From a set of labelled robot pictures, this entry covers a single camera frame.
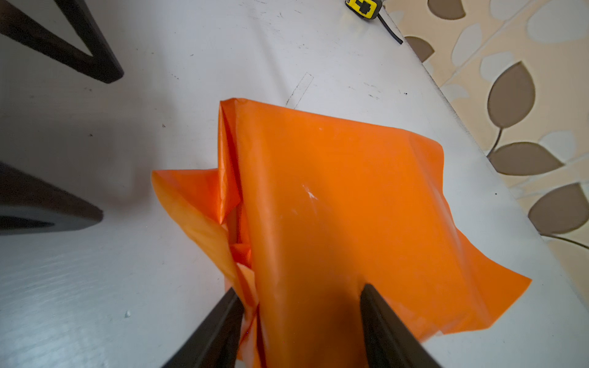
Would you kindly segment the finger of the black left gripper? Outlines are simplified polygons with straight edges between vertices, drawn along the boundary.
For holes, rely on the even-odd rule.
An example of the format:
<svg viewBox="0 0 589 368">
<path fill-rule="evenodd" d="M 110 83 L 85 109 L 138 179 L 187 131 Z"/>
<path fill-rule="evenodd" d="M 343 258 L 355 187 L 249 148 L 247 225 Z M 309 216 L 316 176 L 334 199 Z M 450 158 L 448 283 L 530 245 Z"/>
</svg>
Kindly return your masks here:
<svg viewBox="0 0 589 368">
<path fill-rule="evenodd" d="M 81 230 L 103 218 L 103 211 L 90 202 L 1 164 L 3 236 Z"/>
<path fill-rule="evenodd" d="M 83 75 L 110 84 L 124 76 L 101 29 L 84 1 L 57 1 L 61 13 L 89 54 L 47 30 L 8 1 L 1 2 L 1 34 Z"/>
</svg>

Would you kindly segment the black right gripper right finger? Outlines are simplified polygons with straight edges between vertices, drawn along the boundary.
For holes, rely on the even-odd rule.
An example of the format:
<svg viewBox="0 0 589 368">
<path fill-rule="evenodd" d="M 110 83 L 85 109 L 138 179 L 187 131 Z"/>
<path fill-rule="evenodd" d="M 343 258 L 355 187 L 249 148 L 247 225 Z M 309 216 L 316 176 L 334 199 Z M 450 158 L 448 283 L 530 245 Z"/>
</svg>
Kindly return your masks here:
<svg viewBox="0 0 589 368">
<path fill-rule="evenodd" d="M 440 368 L 371 284 L 360 295 L 360 312 L 370 368 Z"/>
</svg>

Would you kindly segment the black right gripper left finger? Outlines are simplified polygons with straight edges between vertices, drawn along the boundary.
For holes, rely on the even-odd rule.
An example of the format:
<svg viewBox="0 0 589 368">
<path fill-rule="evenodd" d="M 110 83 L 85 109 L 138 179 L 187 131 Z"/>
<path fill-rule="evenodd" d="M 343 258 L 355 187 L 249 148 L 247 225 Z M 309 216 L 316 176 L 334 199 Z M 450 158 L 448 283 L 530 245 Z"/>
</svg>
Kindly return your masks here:
<svg viewBox="0 0 589 368">
<path fill-rule="evenodd" d="M 236 366 L 244 307 L 231 288 L 165 367 L 233 368 Z"/>
</svg>

